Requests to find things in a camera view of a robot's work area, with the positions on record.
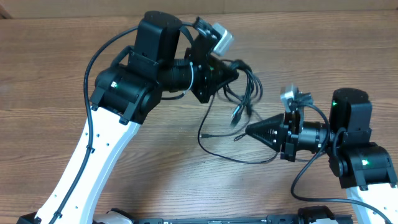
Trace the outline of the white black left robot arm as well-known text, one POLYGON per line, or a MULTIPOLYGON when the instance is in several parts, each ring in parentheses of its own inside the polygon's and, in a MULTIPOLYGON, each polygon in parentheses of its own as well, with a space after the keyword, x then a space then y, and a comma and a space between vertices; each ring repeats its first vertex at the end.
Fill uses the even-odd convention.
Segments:
POLYGON ((125 47, 84 91, 87 120, 51 196, 19 223, 93 223, 103 188, 124 148, 165 91, 192 92, 201 103, 238 78, 224 55, 234 37, 201 18, 183 22, 160 11, 144 14, 134 45, 125 47))

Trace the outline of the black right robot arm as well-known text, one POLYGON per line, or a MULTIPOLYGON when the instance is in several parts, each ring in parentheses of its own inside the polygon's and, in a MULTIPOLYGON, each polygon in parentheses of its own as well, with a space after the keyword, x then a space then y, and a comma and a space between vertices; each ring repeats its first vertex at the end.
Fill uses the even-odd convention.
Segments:
POLYGON ((365 91, 333 92, 330 115, 316 107, 310 93, 292 85, 281 90, 285 112, 250 124, 246 135, 257 139, 282 160, 294 162, 297 152, 313 157, 297 174, 290 193, 306 202, 349 203, 359 223, 397 223, 397 174, 388 151, 371 141, 373 106, 365 91), (303 197, 295 193, 304 172, 322 155, 346 191, 346 198, 303 197))

